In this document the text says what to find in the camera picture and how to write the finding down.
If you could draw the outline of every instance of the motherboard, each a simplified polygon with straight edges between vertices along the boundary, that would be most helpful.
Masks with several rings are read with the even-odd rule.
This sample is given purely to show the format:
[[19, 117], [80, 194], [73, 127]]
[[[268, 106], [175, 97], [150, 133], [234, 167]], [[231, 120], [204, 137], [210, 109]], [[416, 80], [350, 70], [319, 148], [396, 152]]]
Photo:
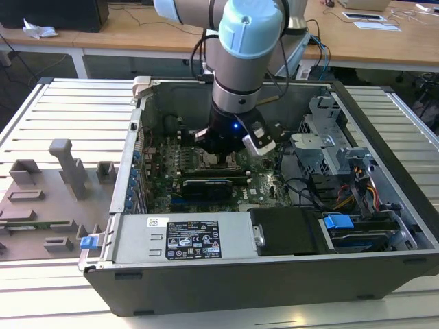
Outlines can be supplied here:
[[220, 160], [185, 145], [179, 136], [146, 144], [143, 168], [149, 213], [243, 212], [291, 204], [276, 175], [275, 151], [254, 159], [243, 150]]

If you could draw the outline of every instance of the blue latch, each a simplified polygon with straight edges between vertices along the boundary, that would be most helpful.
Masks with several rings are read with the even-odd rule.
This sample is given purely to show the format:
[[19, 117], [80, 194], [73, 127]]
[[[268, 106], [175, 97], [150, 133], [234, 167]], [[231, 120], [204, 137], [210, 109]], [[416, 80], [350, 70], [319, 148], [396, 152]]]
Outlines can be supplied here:
[[330, 228], [354, 228], [354, 223], [349, 215], [329, 214], [323, 221], [328, 230]]
[[99, 238], [97, 236], [84, 236], [80, 242], [80, 249], [96, 250], [98, 248], [98, 240]]
[[135, 160], [139, 160], [139, 159], [140, 159], [140, 152], [139, 152], [139, 151], [134, 150], [134, 151], [132, 152], [132, 155], [133, 155], [133, 157], [134, 157]]

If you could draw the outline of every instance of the computer case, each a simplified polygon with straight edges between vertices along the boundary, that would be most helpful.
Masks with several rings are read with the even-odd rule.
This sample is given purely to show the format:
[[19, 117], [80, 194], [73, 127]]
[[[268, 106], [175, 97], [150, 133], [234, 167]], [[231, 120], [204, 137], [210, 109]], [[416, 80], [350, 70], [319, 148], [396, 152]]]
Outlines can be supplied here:
[[23, 19], [39, 26], [99, 32], [108, 18], [107, 0], [2, 0], [0, 22], [5, 28], [21, 28]]

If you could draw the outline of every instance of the white sticker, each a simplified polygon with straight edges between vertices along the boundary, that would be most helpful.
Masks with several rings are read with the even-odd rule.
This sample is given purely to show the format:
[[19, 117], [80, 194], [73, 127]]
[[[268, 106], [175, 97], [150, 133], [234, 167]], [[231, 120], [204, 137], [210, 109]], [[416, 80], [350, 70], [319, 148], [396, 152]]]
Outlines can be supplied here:
[[10, 226], [8, 231], [36, 230], [34, 226]]
[[147, 228], [165, 228], [169, 217], [148, 217]]

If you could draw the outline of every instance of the white paper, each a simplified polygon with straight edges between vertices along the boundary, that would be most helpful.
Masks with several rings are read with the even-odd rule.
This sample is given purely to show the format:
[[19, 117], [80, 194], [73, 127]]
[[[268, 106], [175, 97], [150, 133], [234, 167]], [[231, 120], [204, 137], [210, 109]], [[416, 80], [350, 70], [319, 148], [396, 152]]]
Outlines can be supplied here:
[[23, 32], [27, 36], [30, 36], [35, 39], [47, 38], [50, 36], [57, 36], [58, 33], [55, 32], [55, 28], [52, 26], [37, 26], [31, 23], [28, 23], [25, 19], [23, 19], [25, 26], [23, 27]]
[[146, 223], [147, 228], [165, 228], [169, 217], [148, 217]]
[[397, 26], [381, 24], [381, 23], [372, 23], [372, 22], [354, 22], [354, 24], [359, 29], [380, 29], [381, 31], [400, 31]]

